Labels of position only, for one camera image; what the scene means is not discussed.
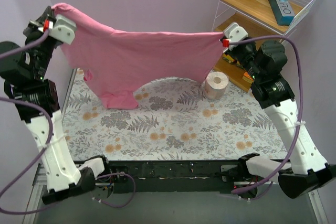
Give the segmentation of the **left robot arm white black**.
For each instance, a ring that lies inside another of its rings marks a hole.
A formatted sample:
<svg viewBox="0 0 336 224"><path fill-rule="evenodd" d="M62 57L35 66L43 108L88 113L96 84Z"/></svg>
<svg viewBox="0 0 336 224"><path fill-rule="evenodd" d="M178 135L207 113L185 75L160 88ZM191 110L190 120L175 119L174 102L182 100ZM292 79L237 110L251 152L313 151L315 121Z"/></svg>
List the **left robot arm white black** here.
<svg viewBox="0 0 336 224"><path fill-rule="evenodd" d="M54 50L62 44L71 44L76 29L73 21L55 14L48 6L25 28L24 46L1 42L5 99L14 103L37 145L37 158L47 177L48 191L42 198L46 205L92 191L96 178L106 182L112 175L104 156L75 165L62 128L56 85L45 78Z"/></svg>

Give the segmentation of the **pink garment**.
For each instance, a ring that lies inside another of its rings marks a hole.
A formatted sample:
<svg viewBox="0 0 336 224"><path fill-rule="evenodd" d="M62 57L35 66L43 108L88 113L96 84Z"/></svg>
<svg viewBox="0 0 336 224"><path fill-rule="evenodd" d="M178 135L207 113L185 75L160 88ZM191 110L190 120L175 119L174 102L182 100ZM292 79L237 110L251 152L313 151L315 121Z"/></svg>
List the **pink garment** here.
<svg viewBox="0 0 336 224"><path fill-rule="evenodd" d="M99 23L66 3L53 6L75 22L73 42L62 51L83 70L87 86L108 109L134 109L134 92L161 78L203 82L222 56L221 33L129 32Z"/></svg>

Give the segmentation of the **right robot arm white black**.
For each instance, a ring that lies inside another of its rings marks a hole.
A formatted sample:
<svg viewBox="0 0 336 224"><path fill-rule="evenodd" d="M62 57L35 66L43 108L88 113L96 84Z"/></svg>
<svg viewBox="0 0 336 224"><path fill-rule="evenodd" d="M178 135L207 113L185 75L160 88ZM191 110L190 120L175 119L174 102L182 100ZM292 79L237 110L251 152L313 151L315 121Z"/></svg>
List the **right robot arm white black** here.
<svg viewBox="0 0 336 224"><path fill-rule="evenodd" d="M242 195L270 181L279 184L289 198L295 199L335 180L335 165L321 155L302 120L303 96L300 101L288 82L281 75L287 56L279 36L263 36L264 43L257 49L257 39L234 42L223 39L226 53L237 60L252 77L251 90L260 107L274 124L287 150L282 162L247 154L238 160L237 175L248 181L254 176L259 182L234 189L233 194Z"/></svg>

